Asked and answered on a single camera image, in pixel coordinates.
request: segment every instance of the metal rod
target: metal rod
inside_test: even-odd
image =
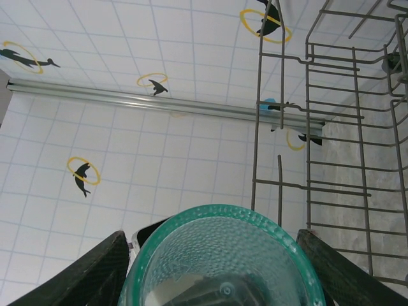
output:
[[[337,15],[337,16],[348,16],[348,17],[360,17],[366,19],[373,19],[373,20],[381,20],[381,21],[389,21],[393,22],[394,19],[382,17],[382,16],[368,16],[365,14],[357,14],[357,13],[348,13],[346,11],[331,11],[331,10],[320,10],[321,13],[329,14],[329,15]]]
[[[262,50],[263,50],[263,31],[265,28],[266,20],[268,18],[268,12],[272,0],[268,1],[266,6],[265,15],[263,16],[261,32],[259,34],[259,57],[258,57],[258,84],[256,87],[256,122],[255,122],[255,142],[254,142],[254,168],[252,171],[252,194],[251,194],[251,209],[255,210],[255,197],[256,197],[256,172],[258,170],[258,141],[259,141],[259,111],[261,101],[261,77],[262,77]]]
[[[318,187],[309,187],[309,186],[302,186],[300,184],[294,184],[294,183],[285,183],[285,182],[277,182],[274,180],[255,180],[256,183],[260,184],[268,184],[268,185],[275,185],[275,186],[285,186],[285,187],[292,187],[292,188],[299,188],[302,190],[306,191],[319,191],[321,193],[337,193],[337,194],[350,194],[351,196],[371,196],[369,193],[365,192],[355,192],[355,191],[345,191],[345,190],[333,190],[333,189],[328,189],[328,188],[318,188]]]
[[[356,59],[356,50],[353,48],[353,59]],[[357,63],[353,62],[353,67],[357,68]],[[354,88],[356,89],[356,113],[357,113],[357,121],[358,121],[358,140],[360,141],[360,163],[361,163],[361,178],[363,182],[363,188],[366,190],[367,188],[367,178],[365,176],[365,158],[364,158],[364,145],[363,145],[363,130],[361,128],[361,112],[360,112],[360,95],[358,94],[358,79],[357,79],[357,71],[354,71]],[[363,196],[364,199],[364,207],[368,208],[368,198],[367,196]],[[371,236],[370,236],[370,216],[368,214],[368,210],[364,211],[364,219],[365,219],[365,228],[366,228],[366,240],[367,240],[367,252],[372,252],[371,249]],[[372,256],[368,255],[368,273],[373,275],[373,265],[372,265]]]
[[[373,6],[371,7],[371,9],[369,9],[369,11],[367,12],[367,15],[371,15],[371,13],[377,8],[378,4],[380,4],[382,0],[377,0]],[[351,39],[354,34],[356,34],[356,32],[361,28],[361,26],[364,24],[364,22],[367,20],[366,17],[364,17],[356,26],[356,28],[351,32],[351,34],[349,35],[349,39]]]
[[[282,173],[282,156],[278,155],[278,169],[279,169],[279,182],[283,182],[283,173]],[[282,194],[283,194],[283,185],[279,185],[278,192],[278,225],[282,227]]]
[[[285,30],[285,23],[283,21],[283,16],[282,16],[282,11],[281,11],[281,4],[279,3],[279,0],[276,0],[276,7],[278,10],[279,14],[279,19],[280,19],[280,28],[282,29],[282,58],[280,60],[280,129],[283,129],[283,122],[284,122],[284,116],[283,116],[283,106],[284,106],[284,93],[285,93],[285,39],[286,39],[286,30]]]
[[[408,246],[408,207],[407,207],[407,195],[405,193],[405,179],[404,179],[404,171],[402,167],[402,157],[401,157],[401,148],[399,143],[399,135],[398,135],[398,128],[397,128],[397,118],[395,116],[395,109],[393,108],[394,102],[390,102],[391,105],[391,116],[394,123],[394,137],[395,137],[395,149],[397,152],[397,164],[398,164],[398,175],[400,177],[400,186],[401,186],[401,199],[402,199],[402,209],[404,210],[404,224],[405,224],[405,232],[406,239],[407,239],[407,246]]]

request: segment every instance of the teal plastic cup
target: teal plastic cup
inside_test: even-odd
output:
[[[326,304],[310,261],[281,227],[246,208],[204,205],[153,232],[119,305]]]

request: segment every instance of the wire basket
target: wire basket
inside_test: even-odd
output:
[[[278,224],[282,225],[283,188],[302,189],[307,194],[307,228],[380,282],[408,297],[408,60],[405,22],[408,9],[403,1],[377,0],[366,14],[331,10],[326,0],[305,41],[305,58],[263,51],[263,32],[259,43],[258,94],[254,142],[254,169],[251,208],[256,206],[256,188],[270,184],[279,188]],[[373,15],[383,6],[392,17]],[[284,19],[276,0],[285,38]],[[377,50],[359,48],[357,43],[327,45],[314,42],[314,31],[328,16],[356,17],[360,22],[350,33],[352,38],[362,27],[374,22],[393,25],[393,32]],[[264,57],[280,60],[280,103],[261,100],[261,67]],[[305,107],[285,103],[285,62],[297,61],[305,68]],[[335,87],[317,84],[316,76],[341,77]],[[345,94],[343,103],[312,99],[316,90]],[[260,179],[257,173],[259,113],[261,105],[278,106],[280,128],[285,125],[284,109],[305,113],[307,179],[305,184],[288,182],[282,176],[282,158],[278,156],[279,179]],[[313,135],[311,125],[324,125],[321,135]],[[311,141],[321,141],[323,156],[311,154]],[[313,168],[321,177],[312,177]]]

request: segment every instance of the bird decal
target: bird decal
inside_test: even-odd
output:
[[[266,7],[268,5],[268,0],[257,0],[257,1],[265,4],[265,10],[266,10]],[[274,32],[278,27],[280,27],[281,19],[279,18],[279,12],[272,3],[269,7],[268,16],[277,20],[279,24],[276,24],[275,22],[267,19],[265,22],[265,27],[263,28],[263,36],[269,35],[270,33]],[[256,31],[256,34],[258,34],[258,36],[261,36],[261,29]]]
[[[75,174],[78,175],[79,177],[82,177],[82,178],[85,177],[86,178],[87,175],[86,175],[85,171],[87,171],[90,167],[91,166],[89,166],[89,163],[85,163],[81,167],[78,168],[78,170],[75,172]],[[87,193],[91,193],[91,192],[85,189],[84,181],[81,180],[80,178],[78,178],[75,174],[72,174],[72,176],[75,176],[76,185],[84,193],[84,196],[87,197]]]
[[[167,89],[164,88],[163,85],[161,85],[159,82],[156,82],[155,80],[149,80],[152,82],[152,84],[154,85],[153,90],[155,90],[154,93],[152,93],[153,96],[155,96],[156,94],[161,94],[163,91],[168,92]]]
[[[0,55],[7,57],[8,59],[12,59],[13,61],[20,62],[21,64],[33,68],[33,66],[49,66],[53,65],[55,67],[60,68],[56,63],[53,62],[52,59],[47,59],[46,62],[35,61],[33,59],[26,59],[25,57],[20,56],[20,54],[16,51],[10,49],[2,49],[0,50]]]

